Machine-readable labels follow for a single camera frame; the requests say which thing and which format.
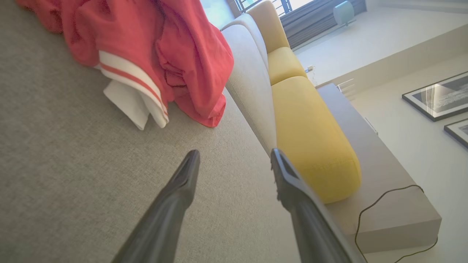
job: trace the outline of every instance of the red blanket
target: red blanket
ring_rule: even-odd
[[[48,30],[63,33],[79,63],[146,89],[167,120],[167,103],[175,101],[198,122],[218,125],[234,60],[199,0],[17,2]]]

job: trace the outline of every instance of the picture frame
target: picture frame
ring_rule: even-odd
[[[436,122],[468,111],[468,71],[402,95],[402,99]]]
[[[445,125],[444,131],[468,149],[468,119]]]

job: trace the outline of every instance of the power cord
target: power cord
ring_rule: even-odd
[[[418,187],[418,188],[421,189],[421,191],[424,193],[424,190],[421,188],[421,186],[419,186],[419,185],[417,185],[417,184],[412,184],[412,185],[409,185],[409,186],[403,187],[403,188],[397,188],[397,189],[388,190],[388,191],[386,191],[385,193],[383,193],[383,195],[381,195],[381,196],[379,197],[379,199],[377,199],[377,201],[375,201],[375,203],[373,203],[373,204],[370,205],[369,207],[367,207],[367,208],[365,208],[364,210],[362,210],[361,213],[359,214],[358,228],[357,228],[357,230],[356,230],[356,234],[354,235],[354,243],[356,244],[356,247],[358,247],[359,252],[361,252],[362,257],[365,259],[365,261],[366,261],[367,263],[369,263],[369,262],[367,261],[366,257],[364,256],[364,254],[363,254],[362,251],[361,251],[361,248],[360,248],[359,245],[358,245],[358,233],[359,233],[359,227],[361,226],[361,215],[362,215],[362,213],[364,213],[364,212],[365,212],[366,210],[368,210],[369,208],[373,207],[377,202],[380,201],[380,199],[382,199],[382,197],[384,197],[384,195],[386,195],[386,194],[388,194],[388,193],[390,193],[390,192],[392,192],[392,191],[403,190],[403,189],[406,189],[406,188],[409,188],[409,187],[412,187],[412,186]],[[416,255],[416,254],[418,254],[418,253],[422,253],[422,252],[425,252],[425,251],[427,251],[427,250],[430,250],[431,248],[433,248],[433,247],[437,244],[437,241],[438,241],[438,240],[439,240],[439,237],[437,237],[436,242],[435,242],[430,248],[425,249],[425,250],[422,250],[422,251],[419,251],[419,252],[416,252],[416,253],[413,253],[413,254],[410,254],[410,255],[402,256],[399,260],[395,261],[395,263],[397,263],[398,261],[402,260],[403,258],[405,258],[405,257],[407,257],[407,256]]]

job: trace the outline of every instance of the gray fabric upholstery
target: gray fabric upholstery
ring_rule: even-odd
[[[222,33],[234,57],[234,68],[226,88],[269,153],[276,147],[276,125],[268,72],[245,27],[233,25]]]
[[[0,38],[1,262],[110,262],[191,149],[201,165],[176,262],[299,261],[268,155],[227,91],[216,128],[170,104],[166,128],[140,131],[32,12],[3,3]]]
[[[242,25],[247,28],[247,30],[252,35],[255,44],[257,45],[258,51],[262,56],[263,63],[265,64],[266,70],[268,71],[268,54],[266,52],[265,41],[263,40],[262,33],[260,33],[260,30],[258,29],[257,24],[255,23],[255,20],[252,18],[252,16],[249,14],[243,14],[223,27],[221,31],[232,25]]]

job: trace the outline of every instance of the gray curtain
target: gray curtain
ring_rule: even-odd
[[[348,0],[354,7],[354,14],[365,12],[365,0]],[[291,48],[336,26],[333,8],[344,0],[313,0],[302,7],[280,17]]]

